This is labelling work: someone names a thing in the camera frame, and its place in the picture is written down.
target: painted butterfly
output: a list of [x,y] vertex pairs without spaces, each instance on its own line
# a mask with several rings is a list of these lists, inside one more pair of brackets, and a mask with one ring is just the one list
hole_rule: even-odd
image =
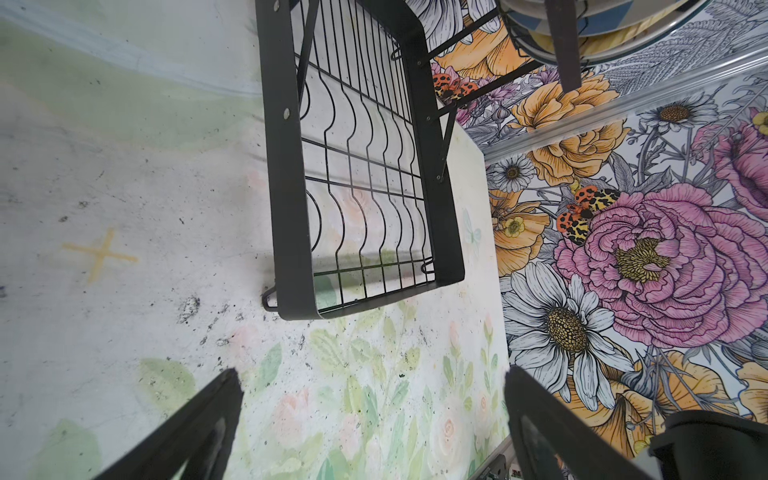
[[616,203],[621,192],[610,188],[600,189],[593,185],[575,194],[576,203],[558,217],[558,230],[571,242],[584,245],[589,234],[589,222],[594,216]]
[[432,76],[432,83],[435,85],[435,95],[443,104],[451,104],[461,97],[466,97],[478,89],[478,85],[469,81],[468,78],[456,78],[451,81],[451,77],[445,73],[438,73]]

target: painted wall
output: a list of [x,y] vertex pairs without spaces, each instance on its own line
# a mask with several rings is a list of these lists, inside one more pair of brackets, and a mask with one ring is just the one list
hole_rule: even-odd
[[628,458],[680,410],[768,423],[766,86],[741,75],[488,169],[510,363]]
[[261,307],[252,8],[0,6],[0,477],[91,478],[230,366],[245,397],[227,478],[465,478],[507,435],[465,132],[448,160],[465,282],[335,321]]
[[[492,0],[409,0],[432,48],[458,33],[464,24],[495,7]],[[693,68],[702,67],[763,41],[768,19],[765,0],[713,0],[701,13],[665,39],[634,55],[590,69],[603,74],[610,95],[578,102],[580,111],[637,91]],[[452,81],[482,86],[509,73],[528,59],[521,56],[501,22],[490,22],[432,63],[433,71]],[[477,145],[490,145],[540,127],[515,120],[515,106],[537,89],[558,78],[556,68],[541,68],[473,101],[458,111],[457,122]],[[560,111],[546,121],[573,112]]]

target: butterfly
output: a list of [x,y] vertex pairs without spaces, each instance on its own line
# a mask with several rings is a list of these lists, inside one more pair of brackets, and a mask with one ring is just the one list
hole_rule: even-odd
[[479,88],[475,82],[467,78],[456,78],[452,81],[451,76],[445,73],[434,74],[432,83],[435,85],[435,95],[443,104],[451,104]]
[[465,242],[472,248],[475,259],[480,254],[480,238],[482,231],[479,228],[472,228],[472,219],[469,218],[469,212],[464,209],[464,237]]
[[584,245],[590,220],[615,204],[620,194],[619,190],[600,189],[593,185],[580,189],[575,194],[575,204],[568,205],[568,210],[558,217],[558,230],[571,242]]

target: yellow cross mark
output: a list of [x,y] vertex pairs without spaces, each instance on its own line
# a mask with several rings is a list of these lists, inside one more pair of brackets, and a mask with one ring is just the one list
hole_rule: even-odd
[[134,262],[134,263],[139,261],[139,259],[136,257],[109,251],[109,246],[112,244],[113,238],[114,238],[114,228],[108,228],[107,238],[104,239],[104,243],[101,245],[100,249],[91,248],[91,247],[81,247],[79,245],[74,245],[73,243],[64,243],[64,245],[62,246],[67,250],[74,250],[76,252],[93,253],[96,256],[96,263],[94,264],[94,267],[91,270],[91,275],[88,277],[88,283],[93,283],[98,278],[98,274],[99,272],[101,272],[101,268],[104,266],[105,257],[119,258],[120,260],[128,260],[129,262]]

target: white daisy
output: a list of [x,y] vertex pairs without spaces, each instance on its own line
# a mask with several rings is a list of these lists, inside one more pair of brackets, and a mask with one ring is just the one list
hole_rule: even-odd
[[529,263],[522,273],[510,276],[510,285],[511,291],[503,296],[505,329],[516,337],[509,342],[510,361],[549,392],[560,392],[566,402],[571,401],[566,379],[572,374],[576,393],[588,409],[597,410],[598,400],[612,409],[614,395],[598,360],[622,372],[634,370],[630,360],[599,334],[611,328],[614,313],[598,308],[598,295],[585,293],[578,276],[566,286],[546,263]]
[[666,134],[669,130],[700,127],[715,120],[717,105],[713,95],[704,93],[640,114],[640,121],[648,128],[658,128],[660,134]]
[[[464,29],[464,15],[469,15],[475,21],[496,8],[495,0],[467,0],[466,10],[462,8],[460,0],[406,0],[406,4],[419,17],[427,37],[427,50],[430,51]],[[501,20],[494,18],[480,27],[480,30],[494,33],[501,26]],[[462,43],[471,44],[472,34],[464,37]],[[451,45],[439,56],[453,51],[454,47]]]
[[488,188],[509,194],[526,188],[535,174],[536,169],[523,154],[491,165],[485,171],[485,178],[488,180]]

